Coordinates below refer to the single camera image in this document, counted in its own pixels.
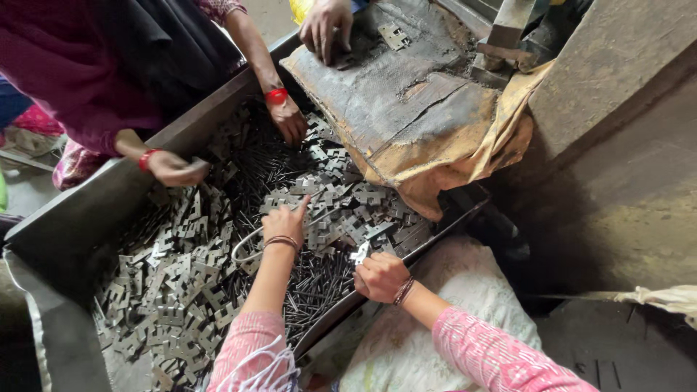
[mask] pink sleeve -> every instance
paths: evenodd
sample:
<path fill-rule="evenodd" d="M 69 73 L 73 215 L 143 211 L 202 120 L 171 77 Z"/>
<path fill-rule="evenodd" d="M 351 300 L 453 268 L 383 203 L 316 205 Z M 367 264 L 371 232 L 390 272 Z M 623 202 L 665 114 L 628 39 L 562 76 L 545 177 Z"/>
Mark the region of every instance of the pink sleeve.
<path fill-rule="evenodd" d="M 194 0 L 196 5 L 203 11 L 210 20 L 225 26 L 225 17 L 234 10 L 247 13 L 247 9 L 240 0 Z"/>
<path fill-rule="evenodd" d="M 571 370 L 460 308 L 445 309 L 432 333 L 438 353 L 490 392 L 597 392 Z"/>
<path fill-rule="evenodd" d="M 234 376 L 228 377 L 237 368 L 245 357 L 253 351 L 273 343 L 278 336 L 283 338 L 270 348 L 269 351 L 279 353 L 286 348 L 283 319 L 280 315 L 271 312 L 243 313 L 232 321 L 230 331 L 223 342 L 220 354 L 213 364 L 213 375 L 207 392 L 215 392 L 219 385 L 227 391 L 230 383 L 232 390 L 237 391 L 242 381 L 254 376 L 267 368 L 272 359 L 268 355 L 256 356 L 251 361 L 244 363 Z M 287 363 L 283 363 L 276 369 L 273 378 L 278 378 L 286 372 Z"/>

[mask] maroon clothing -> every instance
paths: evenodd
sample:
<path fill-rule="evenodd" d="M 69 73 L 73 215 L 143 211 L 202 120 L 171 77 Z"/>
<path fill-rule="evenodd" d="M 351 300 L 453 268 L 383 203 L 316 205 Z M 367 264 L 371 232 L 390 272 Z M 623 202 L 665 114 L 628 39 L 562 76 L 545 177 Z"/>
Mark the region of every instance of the maroon clothing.
<path fill-rule="evenodd" d="M 0 73 L 89 150 L 118 156 L 116 133 L 162 126 L 157 107 L 118 72 L 86 0 L 3 0 Z"/>

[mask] red wristband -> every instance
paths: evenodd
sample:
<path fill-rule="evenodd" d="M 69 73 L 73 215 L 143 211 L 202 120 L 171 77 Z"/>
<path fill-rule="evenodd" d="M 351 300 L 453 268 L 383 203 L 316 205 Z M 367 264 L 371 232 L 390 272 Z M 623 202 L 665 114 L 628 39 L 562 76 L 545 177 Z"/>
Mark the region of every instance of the red wristband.
<path fill-rule="evenodd" d="M 283 102 L 286 101 L 286 98 L 288 98 L 288 90 L 284 88 L 271 90 L 268 93 L 264 94 L 264 98 L 266 99 L 267 103 L 281 105 Z"/>
<path fill-rule="evenodd" d="M 158 151 L 162 151 L 162 149 L 149 149 L 148 151 L 145 151 L 143 155 L 140 156 L 140 159 L 138 160 L 138 166 L 140 167 L 141 171 L 147 172 L 150 170 L 148 168 L 148 161 L 150 160 L 150 157 Z"/>

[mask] hand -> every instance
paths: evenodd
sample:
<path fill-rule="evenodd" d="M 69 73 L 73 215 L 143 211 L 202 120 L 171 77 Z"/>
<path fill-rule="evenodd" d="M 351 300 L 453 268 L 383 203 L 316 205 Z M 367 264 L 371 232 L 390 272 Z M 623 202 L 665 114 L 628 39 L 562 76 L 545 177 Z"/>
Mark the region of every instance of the hand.
<path fill-rule="evenodd" d="M 372 301 L 392 303 L 399 286 L 409 279 L 409 270 L 397 256 L 387 252 L 373 253 L 363 259 L 353 275 L 357 292 Z"/>
<path fill-rule="evenodd" d="M 307 132 L 307 121 L 293 99 L 287 97 L 282 104 L 266 103 L 266 107 L 286 143 L 291 146 L 300 146 Z"/>
<path fill-rule="evenodd" d="M 200 160 L 189 164 L 169 151 L 156 151 L 148 160 L 153 176 L 165 186 L 192 186 L 208 175 L 210 163 Z"/>
<path fill-rule="evenodd" d="M 266 243 L 275 236 L 289 236 L 296 240 L 298 246 L 303 243 L 302 217 L 309 203 L 310 195 L 305 195 L 300 206 L 291 211 L 287 204 L 281 205 L 278 210 L 271 210 L 267 216 L 261 219 L 263 225 L 263 242 Z"/>
<path fill-rule="evenodd" d="M 334 40 L 334 28 L 341 30 L 342 46 L 351 51 L 349 38 L 353 14 L 349 0 L 315 0 L 300 27 L 300 40 L 307 50 L 315 53 L 324 65 L 332 63 L 331 50 Z"/>

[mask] yellow bag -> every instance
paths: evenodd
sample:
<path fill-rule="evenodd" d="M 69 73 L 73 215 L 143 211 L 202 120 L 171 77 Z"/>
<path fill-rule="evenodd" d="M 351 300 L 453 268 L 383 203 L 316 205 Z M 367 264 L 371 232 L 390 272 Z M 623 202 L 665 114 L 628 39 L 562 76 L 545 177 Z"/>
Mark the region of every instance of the yellow bag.
<path fill-rule="evenodd" d="M 293 11 L 293 22 L 297 23 L 298 26 L 302 24 L 305 20 L 307 13 L 314 4 L 314 0 L 290 0 L 291 11 Z"/>

